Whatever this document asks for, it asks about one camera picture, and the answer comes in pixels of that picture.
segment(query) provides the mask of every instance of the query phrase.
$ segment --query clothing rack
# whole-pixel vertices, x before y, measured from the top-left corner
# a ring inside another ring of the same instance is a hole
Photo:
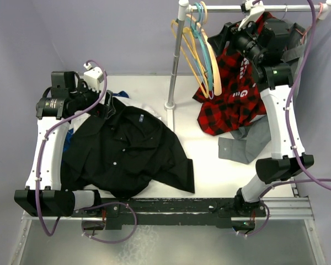
[[[311,8],[309,5],[271,5],[264,6],[265,11],[268,12],[310,12]],[[314,5],[315,11],[318,12],[320,10],[320,5]],[[241,6],[206,6],[207,12],[209,13],[226,13],[226,12],[242,12]],[[325,19],[327,14],[331,10],[331,0],[327,0],[325,4],[323,4],[323,9],[321,16],[319,19]],[[189,4],[189,0],[179,0],[179,11],[178,11],[178,29],[177,29],[177,37],[175,39],[175,52],[173,59],[173,68],[171,72],[170,85],[169,85],[169,94],[168,101],[165,103],[165,109],[167,110],[167,125],[168,127],[174,131],[174,113],[173,110],[175,108],[174,103],[174,89],[175,82],[177,79],[178,72],[178,63],[180,56],[180,46],[181,46],[181,35],[183,33],[184,23],[186,14],[196,13],[197,7]]]

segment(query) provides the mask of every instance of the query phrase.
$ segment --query plastic hanger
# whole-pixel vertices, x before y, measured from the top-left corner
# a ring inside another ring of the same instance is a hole
[[[203,77],[203,80],[206,80],[206,85],[207,85],[207,89],[208,89],[208,94],[209,94],[209,98],[212,99],[214,97],[214,92],[213,92],[213,74],[212,74],[212,68],[211,68],[211,60],[210,60],[210,55],[209,55],[209,51],[208,48],[206,46],[206,41],[204,41],[202,39],[202,22],[204,21],[204,7],[201,4],[198,3],[194,3],[199,11],[199,17],[197,20],[195,20],[195,18],[193,17],[193,14],[188,16],[188,20],[190,23],[190,29],[191,29],[191,35],[189,34],[189,31],[186,29],[185,33],[188,34],[188,36],[190,36],[191,38],[191,43],[195,43],[195,41],[193,41],[193,39],[198,39],[200,46],[201,46],[201,50],[202,50],[202,54],[204,56],[205,59],[205,66],[206,66],[206,70],[205,70],[205,74],[206,77]],[[196,60],[195,63],[197,65],[201,64],[201,61],[199,59],[199,55],[197,53],[197,48],[196,48],[196,44],[193,44],[193,52],[195,54]]]
[[[202,28],[202,25],[207,22],[206,5],[204,2],[200,2],[200,4],[197,5],[199,10],[199,17],[196,19],[192,16],[192,14],[187,15],[188,20],[190,21],[190,27],[184,27],[182,38],[191,53],[192,60],[195,62],[195,66],[198,72],[195,72],[195,69],[193,68],[192,63],[190,62],[183,47],[181,46],[180,48],[192,73],[194,74],[197,82],[199,83],[202,93],[206,98],[210,97],[212,99],[214,95],[219,96],[222,93],[221,77],[215,53],[212,49],[212,46],[207,42],[208,37]],[[176,33],[173,28],[174,25],[178,26],[178,23],[175,20],[172,20],[172,32],[173,35],[176,37]],[[202,65],[200,61],[199,55],[196,50],[195,39],[198,39],[200,42],[201,49],[205,58],[206,68]]]
[[[174,25],[178,26],[178,23],[175,20],[172,20],[170,25],[171,25],[171,29],[172,29],[174,37],[177,37],[177,34],[176,34],[173,26]],[[189,35],[190,41],[188,40],[188,38],[186,38],[186,36],[185,36],[186,34]],[[198,77],[198,73],[193,68],[193,64],[190,62],[190,60],[188,58],[188,55],[186,54],[186,52],[185,52],[185,50],[182,46],[180,47],[180,50],[182,51],[182,53],[183,53],[188,65],[189,65],[191,71],[193,72],[193,74],[194,74],[194,76],[195,76],[195,78],[196,78],[196,80],[197,80],[197,82],[200,86],[200,89],[202,90],[202,93],[204,94],[205,98],[208,98],[209,97],[209,88],[208,88],[207,77],[205,75],[206,70],[205,70],[204,66],[202,65],[202,63],[200,62],[200,59],[199,59],[199,56],[197,55],[197,53],[194,53],[193,47],[196,47],[196,43],[195,43],[195,38],[193,37],[193,34],[192,34],[190,28],[184,27],[182,38],[184,39],[184,41],[185,41],[185,43],[186,43],[186,45],[187,45],[187,47],[188,47],[188,49],[191,53],[192,59],[194,61],[199,62],[198,64],[195,63],[195,65],[197,67],[197,70],[200,73],[201,80]]]
[[[212,66],[212,74],[213,74],[214,94],[216,96],[219,96],[222,93],[220,70],[218,68],[215,52],[213,51],[213,48],[210,45],[210,43],[207,41],[208,40],[207,34],[205,33],[204,29],[202,28],[202,25],[207,23],[206,4],[204,2],[200,2],[200,5],[203,7],[204,16],[202,16],[202,18],[201,18],[202,23],[197,23],[196,25],[199,28],[199,32],[201,33],[202,37],[205,40],[205,44],[207,46],[207,50],[208,50],[208,53],[209,53],[209,56],[210,56],[210,61],[211,61],[211,66]],[[192,17],[189,14],[187,15],[187,17],[190,18],[194,22],[196,21],[195,18]]]

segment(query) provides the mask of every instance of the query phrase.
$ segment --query red plaid shirt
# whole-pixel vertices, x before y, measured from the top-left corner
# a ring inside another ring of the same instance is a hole
[[[272,18],[265,12],[257,21],[260,33],[266,19]],[[213,99],[205,98],[199,88],[193,98],[202,103],[197,121],[201,129],[211,135],[223,134],[249,125],[257,115],[266,114],[258,87],[252,79],[251,63],[240,55],[226,55],[224,49],[217,57],[220,70],[222,94]]]

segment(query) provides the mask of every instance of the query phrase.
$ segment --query white tabletop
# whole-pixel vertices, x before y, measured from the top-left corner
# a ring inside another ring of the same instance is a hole
[[[131,99],[150,105],[167,123],[164,103],[168,99],[170,76],[108,76],[108,89],[127,92]],[[230,133],[211,136],[204,133],[198,123],[201,103],[192,99],[198,85],[193,76],[178,76],[175,85],[174,111],[177,134],[188,158],[193,160],[195,194],[177,190],[151,181],[136,197],[139,198],[231,198],[255,175],[255,161],[249,165],[218,158],[218,137],[232,138]],[[270,157],[269,143],[258,158]],[[100,191],[102,197],[112,197]],[[293,197],[290,185],[270,191],[267,197]]]

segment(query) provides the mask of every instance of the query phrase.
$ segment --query black shirt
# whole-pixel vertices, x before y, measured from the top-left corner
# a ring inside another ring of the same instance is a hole
[[[62,156],[62,190],[93,184],[129,198],[154,179],[194,193],[193,162],[176,134],[149,112],[113,102],[115,115],[91,116],[72,136]]]

